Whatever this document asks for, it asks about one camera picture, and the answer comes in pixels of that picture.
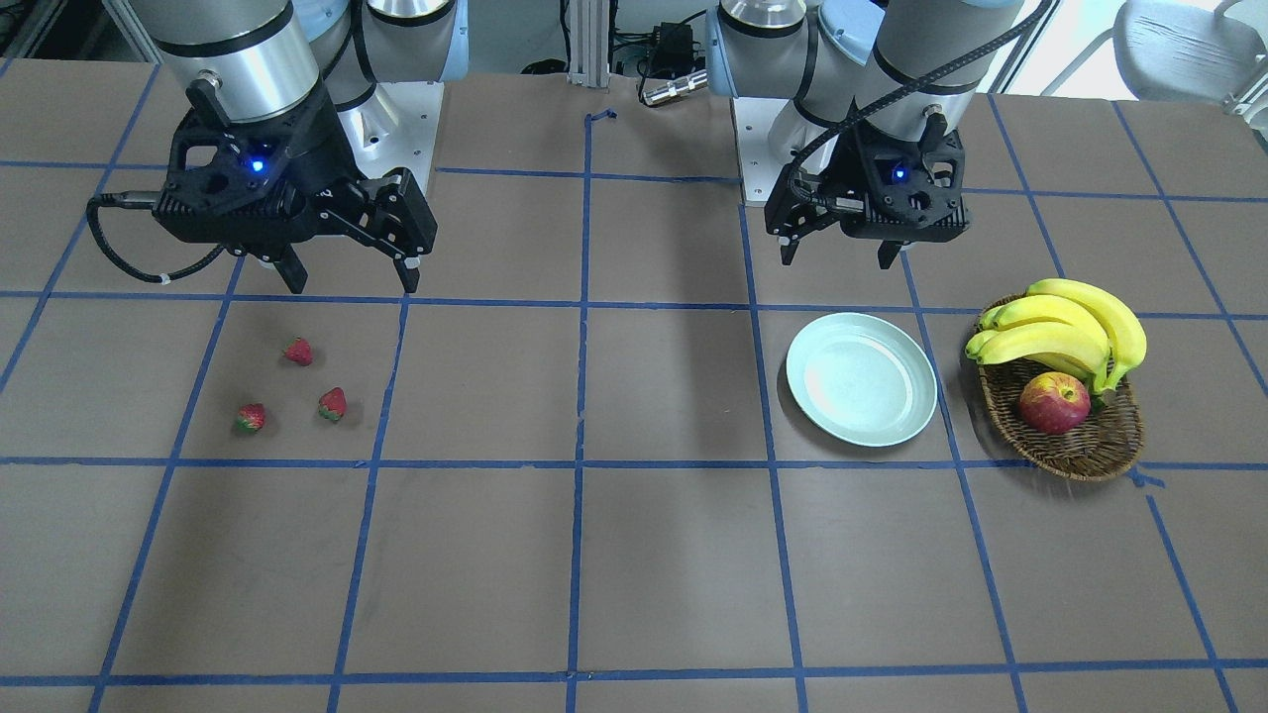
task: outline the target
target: red strawberry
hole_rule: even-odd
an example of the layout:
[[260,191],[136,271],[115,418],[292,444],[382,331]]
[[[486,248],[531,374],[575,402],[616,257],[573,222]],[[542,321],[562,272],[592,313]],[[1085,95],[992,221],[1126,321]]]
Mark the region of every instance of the red strawberry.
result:
[[322,395],[317,401],[317,412],[322,419],[337,421],[347,412],[347,400],[344,398],[344,389],[337,386]]
[[283,351],[281,355],[301,367],[307,367],[313,363],[313,348],[308,344],[308,340],[302,336],[297,336],[290,340],[290,344],[287,345],[287,350]]
[[237,419],[233,421],[237,428],[255,433],[264,428],[264,403],[247,403],[238,409]]

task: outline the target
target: chair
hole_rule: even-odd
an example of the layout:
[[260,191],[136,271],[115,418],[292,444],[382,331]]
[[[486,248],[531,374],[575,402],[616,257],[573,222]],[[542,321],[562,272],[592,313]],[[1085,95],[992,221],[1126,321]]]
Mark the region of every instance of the chair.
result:
[[1127,0],[1101,33],[1040,94],[1050,95],[1107,39],[1118,74],[1137,99],[1221,104],[1263,72],[1264,41],[1255,28],[1225,16],[1240,0],[1203,10],[1174,0]]

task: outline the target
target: red apple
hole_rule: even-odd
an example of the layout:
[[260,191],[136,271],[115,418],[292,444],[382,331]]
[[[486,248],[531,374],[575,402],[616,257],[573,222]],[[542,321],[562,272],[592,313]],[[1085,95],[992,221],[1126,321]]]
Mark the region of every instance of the red apple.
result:
[[1022,389],[1022,420],[1046,434],[1063,434],[1083,422],[1092,410],[1092,398],[1083,383],[1061,372],[1046,372]]

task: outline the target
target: white plate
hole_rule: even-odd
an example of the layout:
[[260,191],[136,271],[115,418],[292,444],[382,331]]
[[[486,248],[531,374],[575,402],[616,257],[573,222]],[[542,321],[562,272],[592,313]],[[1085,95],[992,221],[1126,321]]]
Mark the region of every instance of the white plate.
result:
[[896,326],[855,312],[806,325],[789,346],[789,387],[829,434],[858,445],[894,445],[921,433],[937,407],[933,365]]

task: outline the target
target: brown woven basket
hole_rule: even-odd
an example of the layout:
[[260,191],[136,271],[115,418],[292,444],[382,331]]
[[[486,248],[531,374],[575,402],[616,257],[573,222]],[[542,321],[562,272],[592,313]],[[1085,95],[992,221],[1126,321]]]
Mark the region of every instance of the brown woven basket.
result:
[[[1022,296],[1004,297],[987,310],[1018,297]],[[980,327],[975,322],[976,331]],[[1030,359],[978,367],[987,411],[1004,439],[1028,461],[1063,478],[1107,481],[1131,469],[1145,445],[1145,426],[1127,379],[1118,382],[1116,391],[1104,392],[1104,409],[1064,434],[1050,435],[1028,426],[1017,410],[1017,400],[1026,384],[1050,370]]]

